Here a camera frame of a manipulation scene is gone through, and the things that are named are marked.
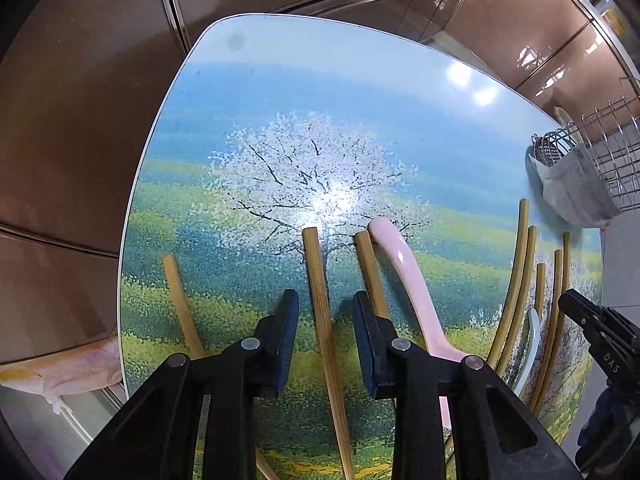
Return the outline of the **blue gloved hand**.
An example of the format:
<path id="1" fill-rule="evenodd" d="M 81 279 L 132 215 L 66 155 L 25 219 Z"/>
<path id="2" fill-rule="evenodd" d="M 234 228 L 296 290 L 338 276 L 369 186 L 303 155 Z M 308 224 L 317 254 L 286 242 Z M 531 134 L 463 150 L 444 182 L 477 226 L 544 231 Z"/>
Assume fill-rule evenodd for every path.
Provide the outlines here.
<path id="1" fill-rule="evenodd" d="M 638 479 L 639 402 L 606 388 L 580 430 L 575 463 L 586 479 Z"/>

